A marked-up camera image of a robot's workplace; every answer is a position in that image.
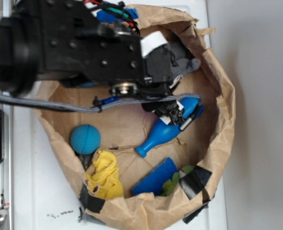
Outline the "black gripper finger with white pad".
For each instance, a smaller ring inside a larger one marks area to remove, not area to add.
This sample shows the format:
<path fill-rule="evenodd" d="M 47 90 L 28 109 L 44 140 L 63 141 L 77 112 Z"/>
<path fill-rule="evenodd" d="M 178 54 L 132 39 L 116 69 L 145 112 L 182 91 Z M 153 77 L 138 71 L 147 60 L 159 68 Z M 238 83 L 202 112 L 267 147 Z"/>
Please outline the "black gripper finger with white pad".
<path fill-rule="evenodd" d="M 155 31 L 141 39 L 141 55 L 145 58 L 156 48 L 166 45 L 168 42 L 161 31 Z"/>

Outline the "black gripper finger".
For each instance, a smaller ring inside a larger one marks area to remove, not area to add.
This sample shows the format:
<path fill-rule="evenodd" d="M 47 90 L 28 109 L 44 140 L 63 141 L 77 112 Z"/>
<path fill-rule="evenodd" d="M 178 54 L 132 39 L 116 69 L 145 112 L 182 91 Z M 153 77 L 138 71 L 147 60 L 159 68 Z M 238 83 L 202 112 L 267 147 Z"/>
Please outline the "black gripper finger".
<path fill-rule="evenodd" d="M 142 108 L 146 112 L 153 112 L 166 125 L 179 125 L 179 130 L 184 131 L 199 116 L 199 99 L 143 103 Z"/>

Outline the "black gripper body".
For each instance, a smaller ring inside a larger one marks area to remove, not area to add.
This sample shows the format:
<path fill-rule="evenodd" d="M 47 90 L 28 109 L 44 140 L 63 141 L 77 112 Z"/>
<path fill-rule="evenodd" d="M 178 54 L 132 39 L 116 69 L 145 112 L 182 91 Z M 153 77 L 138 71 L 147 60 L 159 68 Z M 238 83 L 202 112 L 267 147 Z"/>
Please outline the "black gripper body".
<path fill-rule="evenodd" d="M 161 45 L 140 38 L 121 22 L 111 28 L 94 17 L 64 16 L 59 34 L 62 47 L 60 83 L 66 88 L 108 85 L 113 95 L 170 96 L 172 55 L 167 41 Z"/>

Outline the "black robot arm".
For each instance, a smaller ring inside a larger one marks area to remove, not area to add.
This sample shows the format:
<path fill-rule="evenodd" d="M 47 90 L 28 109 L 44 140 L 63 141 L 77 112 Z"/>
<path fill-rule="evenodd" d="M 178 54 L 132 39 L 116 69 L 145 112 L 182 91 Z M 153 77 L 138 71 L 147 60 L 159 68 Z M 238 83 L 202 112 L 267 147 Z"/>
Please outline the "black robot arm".
<path fill-rule="evenodd" d="M 142 104 L 168 116 L 180 130 L 202 112 L 202 98 L 174 95 L 179 77 L 189 71 L 175 60 L 160 32 L 141 37 L 123 3 L 79 0 L 20 0 L 0 20 L 0 103 L 59 112 L 99 113 Z M 25 99 L 37 81 L 67 88 L 106 85 L 111 98 L 93 107 Z"/>

